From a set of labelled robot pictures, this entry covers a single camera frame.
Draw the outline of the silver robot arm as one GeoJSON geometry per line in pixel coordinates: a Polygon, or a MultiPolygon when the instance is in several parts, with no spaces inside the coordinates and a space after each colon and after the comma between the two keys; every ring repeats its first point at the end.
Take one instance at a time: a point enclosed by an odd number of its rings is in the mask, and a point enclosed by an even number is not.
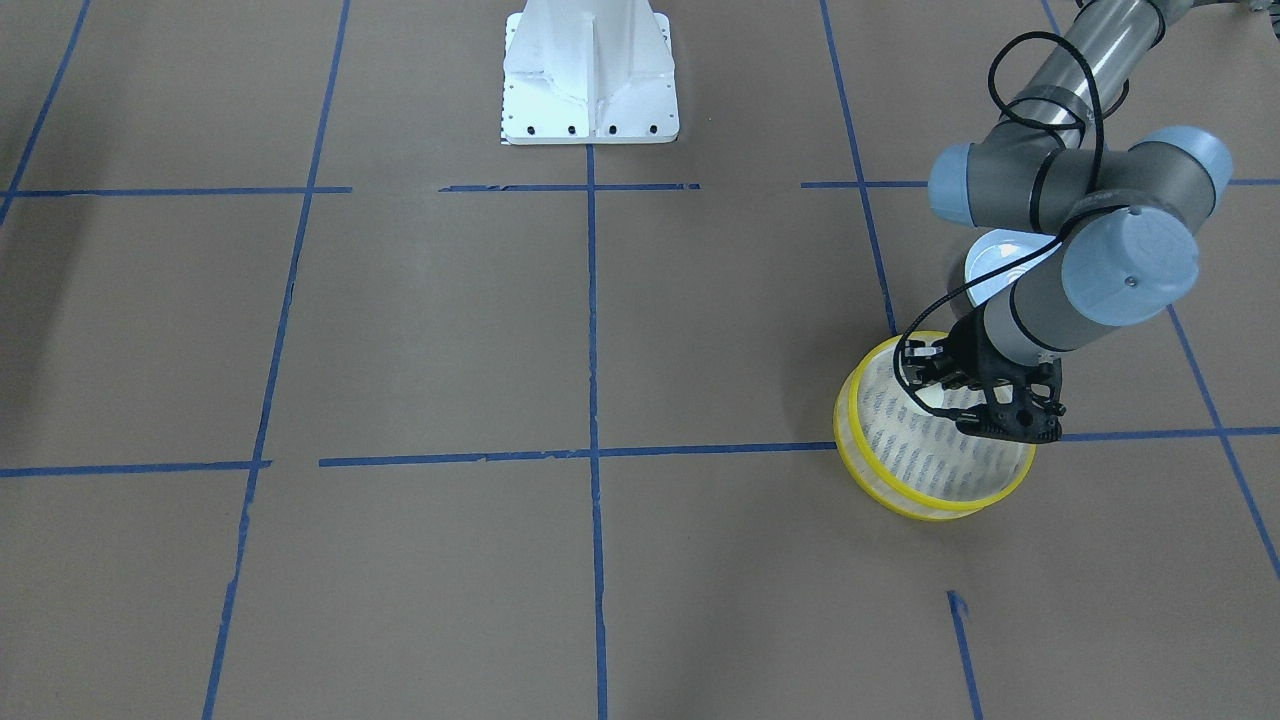
{"type": "Polygon", "coordinates": [[[957,225],[1046,242],[942,340],[897,342],[891,368],[902,389],[1055,388],[1069,354],[1147,322],[1193,287],[1197,233],[1233,176],[1226,143],[1189,126],[1128,149],[1108,140],[1134,69],[1192,9],[1083,1],[1062,33],[1029,31],[996,53],[986,83],[998,119],[983,140],[937,156],[931,209],[957,225]]]}

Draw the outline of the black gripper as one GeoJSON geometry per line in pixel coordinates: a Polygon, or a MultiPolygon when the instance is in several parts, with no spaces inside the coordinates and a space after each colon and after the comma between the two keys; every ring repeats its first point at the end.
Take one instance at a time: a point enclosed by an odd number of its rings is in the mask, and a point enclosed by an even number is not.
{"type": "Polygon", "coordinates": [[[957,319],[946,338],[906,340],[897,350],[897,375],[915,392],[995,388],[1011,380],[1009,360],[995,347],[986,329],[986,310],[970,310],[957,319]]]}

